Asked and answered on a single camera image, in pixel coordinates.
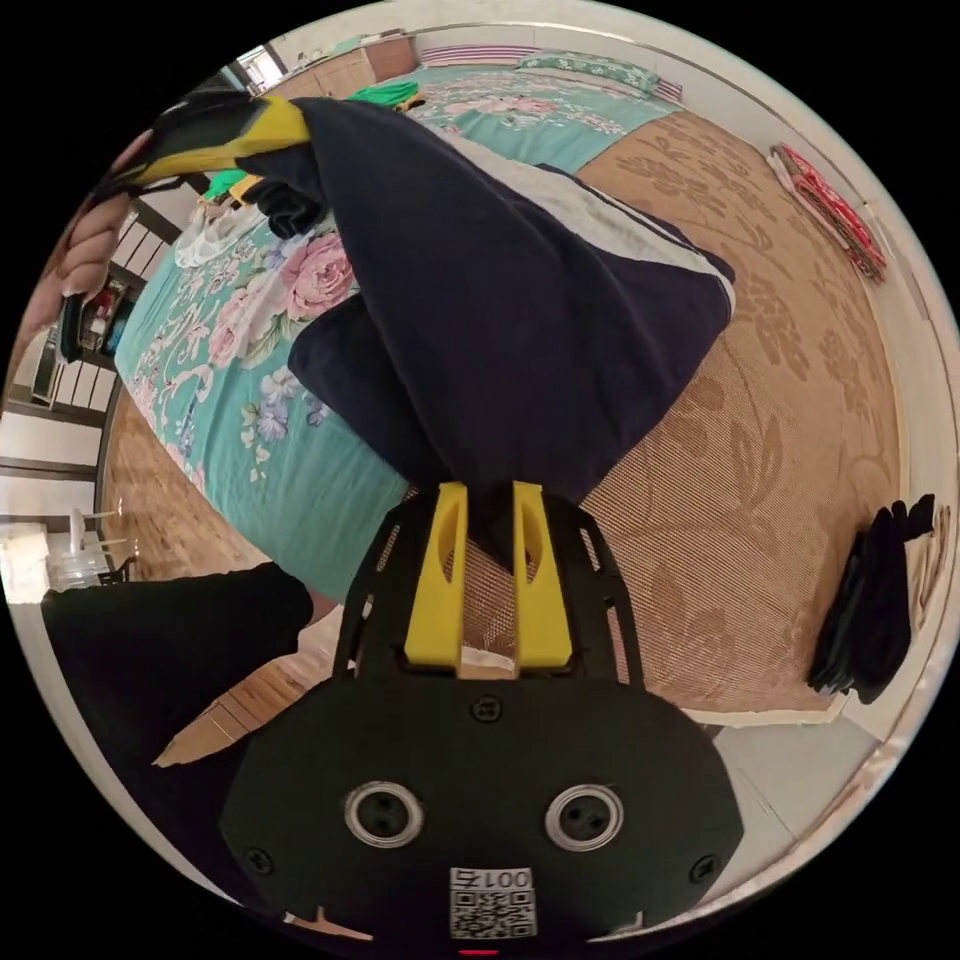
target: wooden cabinet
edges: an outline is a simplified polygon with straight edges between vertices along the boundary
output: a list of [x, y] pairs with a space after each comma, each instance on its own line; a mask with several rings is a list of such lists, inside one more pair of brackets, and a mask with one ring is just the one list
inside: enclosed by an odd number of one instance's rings
[[288, 99], [323, 96], [342, 100], [363, 87], [410, 73], [416, 66], [410, 37], [390, 37], [311, 64], [266, 93]]

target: black pants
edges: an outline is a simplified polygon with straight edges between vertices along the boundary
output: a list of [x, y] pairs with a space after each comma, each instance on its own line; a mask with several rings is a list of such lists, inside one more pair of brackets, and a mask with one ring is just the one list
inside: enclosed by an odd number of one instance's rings
[[218, 826], [245, 742], [193, 763], [153, 763], [218, 696], [295, 653], [313, 605], [275, 564], [182, 580], [48, 593], [43, 618], [67, 686], [107, 762], [204, 876], [269, 914]]

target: person's hand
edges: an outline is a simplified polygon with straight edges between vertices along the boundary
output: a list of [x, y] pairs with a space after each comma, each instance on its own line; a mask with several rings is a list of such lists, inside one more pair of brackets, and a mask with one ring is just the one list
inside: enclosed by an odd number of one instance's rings
[[[111, 166], [126, 164], [150, 138], [149, 131], [137, 137]], [[40, 282], [34, 289], [20, 322], [18, 340], [29, 343], [53, 326], [64, 297], [82, 294], [90, 298], [103, 289], [110, 259], [120, 242], [120, 230], [130, 212], [126, 194], [88, 209], [86, 205], [70, 221], [54, 248]]]

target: white tile floor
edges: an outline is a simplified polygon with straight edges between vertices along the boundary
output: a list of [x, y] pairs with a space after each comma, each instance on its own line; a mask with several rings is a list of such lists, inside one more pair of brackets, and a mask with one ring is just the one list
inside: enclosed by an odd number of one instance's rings
[[876, 746], [843, 717], [816, 726], [726, 729], [714, 742], [730, 771], [746, 831], [711, 899], [793, 846]]

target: pillow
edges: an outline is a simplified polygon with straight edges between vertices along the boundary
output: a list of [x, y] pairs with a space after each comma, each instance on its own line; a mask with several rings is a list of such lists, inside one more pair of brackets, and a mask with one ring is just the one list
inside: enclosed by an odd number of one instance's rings
[[519, 60], [536, 52], [536, 47], [508, 44], [459, 44], [420, 50], [419, 57], [420, 63], [425, 67], [459, 67], [471, 63], [515, 67]]
[[623, 60], [600, 57], [592, 53], [572, 53], [562, 50], [548, 50], [524, 57], [517, 64], [517, 67], [520, 69], [540, 67], [550, 70], [563, 70], [568, 73], [613, 80], [616, 83], [632, 87], [641, 97], [649, 97], [660, 80], [660, 77], [652, 70], [638, 67], [635, 63], [625, 63]]
[[517, 67], [517, 69], [522, 73], [530, 73], [538, 77], [557, 77], [560, 80], [568, 80], [570, 83], [585, 83], [600, 90], [607, 90], [610, 93], [619, 93], [640, 100], [649, 98], [649, 94], [637, 89], [637, 87], [628, 86], [618, 80], [607, 80], [605, 77], [598, 77], [592, 73], [574, 73], [571, 70], [553, 70], [550, 67]]

